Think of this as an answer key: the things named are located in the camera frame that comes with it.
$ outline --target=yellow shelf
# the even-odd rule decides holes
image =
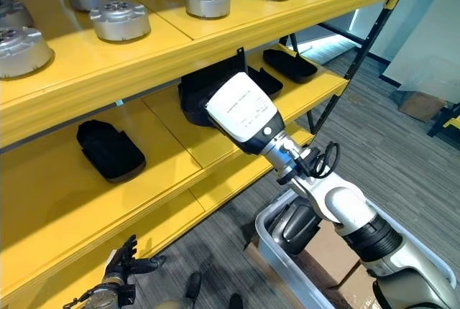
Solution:
[[[31,76],[0,80],[1,147],[164,83],[161,75],[152,75],[154,63],[145,60],[190,42],[150,12],[148,36],[111,44],[97,38],[88,14],[73,11],[67,0],[20,1],[27,5],[55,59]],[[156,68],[160,74],[161,66]]]
[[[138,238],[136,256],[151,256],[195,225],[203,217],[203,213],[200,204],[190,192],[185,191],[91,250],[85,257],[22,292],[8,304],[8,309],[62,308],[64,304],[101,281],[110,252],[119,248],[130,235],[136,234]],[[51,248],[52,244],[43,244],[43,247]],[[29,257],[33,259],[33,255],[34,251],[30,250]]]
[[[301,144],[313,138],[311,134],[294,124],[289,126],[289,132]],[[193,187],[193,195],[186,190],[157,207],[138,222],[91,250],[86,256],[22,292],[21,296],[9,302],[9,309],[61,308],[63,304],[101,281],[110,251],[118,248],[128,236],[136,234],[138,237],[137,257],[150,257],[213,213],[269,169],[270,165],[261,157],[242,155],[236,158],[217,176],[210,176],[204,180],[203,185]],[[206,205],[207,200],[213,200],[213,204]]]
[[[286,132],[300,144],[313,140],[312,134],[294,123],[287,126]],[[271,169],[264,157],[244,154],[191,187],[190,192],[206,211],[215,210]]]
[[[185,0],[138,0],[164,20],[177,27],[193,40],[223,33],[245,32],[252,26],[265,28],[270,25],[274,34],[269,40],[298,31],[306,26],[340,16],[367,4],[383,0],[231,0],[230,15],[221,19],[202,20],[189,16],[185,10]],[[291,19],[295,14],[302,20]],[[250,37],[246,34],[240,40]]]
[[[152,33],[114,45],[95,36],[86,14],[66,0],[21,0],[55,61],[30,77],[1,81],[0,147],[359,7],[383,0],[232,0],[224,19],[185,14],[183,0],[138,0]]]
[[[84,157],[78,124],[1,156],[1,301],[74,262],[193,184],[201,167],[142,103],[92,119],[124,130],[147,166],[135,179],[106,182]]]
[[[259,68],[261,53],[250,55],[248,61]],[[285,85],[275,103],[287,123],[332,94],[341,94],[346,85],[323,68],[303,85],[267,70]],[[242,154],[215,129],[185,120],[176,87],[144,100],[90,118],[125,130],[144,152],[147,169],[127,183],[106,183],[83,156],[75,139],[81,122],[1,156],[5,303]],[[27,219],[18,223],[22,216]],[[30,250],[36,250],[34,258]]]
[[[293,53],[282,45],[272,48]],[[264,64],[262,51],[247,56],[248,65],[259,70],[261,67],[280,80],[284,87],[275,105],[283,119],[289,123],[307,110],[317,106],[333,94],[341,95],[347,80],[320,67],[317,74],[305,84],[297,84],[281,73]],[[212,128],[203,128],[189,124],[180,110],[178,89],[167,88],[143,98],[144,102],[163,121],[165,126],[186,148],[202,167],[220,163],[224,158],[231,159],[240,151],[222,133]]]
[[[455,117],[455,118],[452,118],[450,120],[448,120],[445,124],[444,124],[444,128],[448,127],[448,126],[454,126],[458,129],[460,129],[460,116],[459,117]]]

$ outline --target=metal shelf frame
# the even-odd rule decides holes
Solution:
[[[382,31],[383,27],[387,23],[391,14],[395,10],[395,7],[397,6],[398,2],[399,0],[388,0],[387,1],[383,10],[380,12],[379,16],[377,17],[377,20],[375,21],[373,27],[371,28],[371,31],[369,32],[369,34],[366,36],[365,39],[362,39],[361,37],[357,37],[356,35],[353,35],[352,33],[347,32],[346,30],[334,27],[325,22],[318,24],[320,27],[323,27],[324,29],[327,29],[336,34],[344,36],[345,38],[348,38],[349,40],[361,45],[361,47],[359,47],[357,50],[357,54],[353,62],[351,63],[347,72],[344,75],[344,78],[349,81],[347,84],[347,87],[350,84],[351,80],[354,78],[354,76],[357,74],[357,71],[361,67],[361,64],[366,58],[366,56],[369,55],[369,51],[371,50],[372,45],[375,43],[375,41],[379,37],[380,32]],[[280,43],[282,45],[286,45],[288,42],[287,41],[288,38],[290,38],[294,51],[298,52],[298,43],[297,43],[295,34],[289,34],[288,36],[284,36],[280,38]],[[327,106],[321,112],[321,115],[316,122],[314,121],[312,111],[307,111],[308,126],[309,126],[311,134],[317,135],[321,127],[324,125],[324,122],[326,122],[327,118],[329,117],[333,109],[335,108],[337,102],[339,102],[340,97],[341,95],[340,96],[334,95],[329,99]]]

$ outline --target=gray carpet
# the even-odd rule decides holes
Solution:
[[[353,56],[348,52],[327,67],[343,75]],[[377,79],[381,70],[366,59],[314,144],[339,142],[343,152],[338,173],[459,275],[460,151],[428,137],[428,125],[397,111],[390,98],[394,88]],[[307,126],[304,117],[300,123]],[[180,297],[188,275],[197,269],[204,273],[197,309],[225,308],[233,292],[242,294],[245,308],[291,308],[243,254],[254,217],[281,190],[269,173],[166,248],[162,254],[169,259],[163,269],[137,277],[133,308],[152,309],[162,300]]]

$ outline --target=black shoe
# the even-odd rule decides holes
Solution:
[[[229,309],[243,309],[243,299],[238,293],[230,297]]]
[[[185,298],[196,301],[201,289],[201,272],[194,272],[189,278],[185,289]]]

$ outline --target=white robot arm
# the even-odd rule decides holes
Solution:
[[[243,151],[265,156],[288,184],[311,201],[316,213],[359,255],[374,277],[382,309],[459,309],[454,289],[438,268],[405,236],[367,204],[362,191],[333,168],[339,146],[325,154],[302,148],[285,131],[275,105],[246,73],[238,73],[210,99],[206,110],[214,124]],[[334,166],[325,157],[336,149]]]

